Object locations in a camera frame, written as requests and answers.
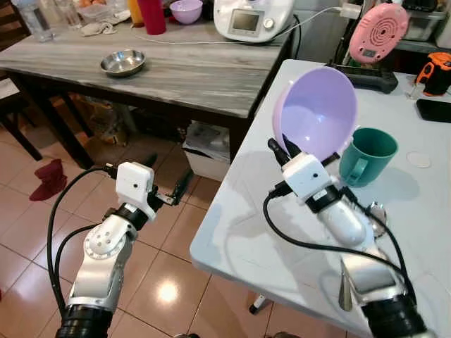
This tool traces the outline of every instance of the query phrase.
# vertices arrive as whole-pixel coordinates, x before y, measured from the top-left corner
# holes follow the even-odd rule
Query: white kitchen appliance
[[[295,0],[215,0],[214,24],[228,39],[266,42],[292,20]]]

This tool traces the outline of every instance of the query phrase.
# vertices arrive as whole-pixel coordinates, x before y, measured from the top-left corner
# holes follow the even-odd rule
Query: black phone
[[[423,120],[451,123],[451,103],[419,99],[416,106]]]

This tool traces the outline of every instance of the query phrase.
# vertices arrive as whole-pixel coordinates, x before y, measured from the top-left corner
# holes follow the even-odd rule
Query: purple bowl in background
[[[303,74],[279,96],[273,131],[286,151],[283,134],[320,161],[345,148],[355,129],[357,98],[340,71],[321,67]]]
[[[179,23],[189,25],[200,18],[202,4],[200,0],[179,0],[173,2],[169,8]]]

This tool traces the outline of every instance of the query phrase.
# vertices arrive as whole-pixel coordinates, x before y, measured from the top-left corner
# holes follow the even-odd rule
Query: white table
[[[362,336],[369,336],[357,306],[350,313],[338,305],[338,256],[284,242],[266,224],[261,206],[280,167],[266,142],[273,137],[271,117],[276,99],[291,80],[320,63],[287,60],[282,64],[257,117],[191,244],[195,266],[244,283],[256,292]],[[451,337],[451,125],[420,119],[414,101],[405,96],[413,75],[397,74],[391,94],[358,89],[358,124],[390,133],[397,155],[381,176],[365,188],[353,189],[367,205],[383,203],[414,283],[419,311],[439,337]],[[449,96],[439,98],[451,101]],[[407,154],[429,158],[418,168]],[[328,168],[336,173],[337,163]],[[291,194],[271,202],[274,223],[292,237],[324,242],[326,231],[306,206]],[[395,258],[387,236],[378,243]]]

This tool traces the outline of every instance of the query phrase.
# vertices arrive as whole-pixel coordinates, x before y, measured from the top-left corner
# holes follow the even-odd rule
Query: mug handle
[[[368,161],[364,158],[359,158],[357,162],[355,163],[354,168],[352,169],[351,173],[347,176],[346,182],[349,185],[354,185],[357,183],[359,178],[362,176],[362,174],[365,171],[366,166],[368,165]]]

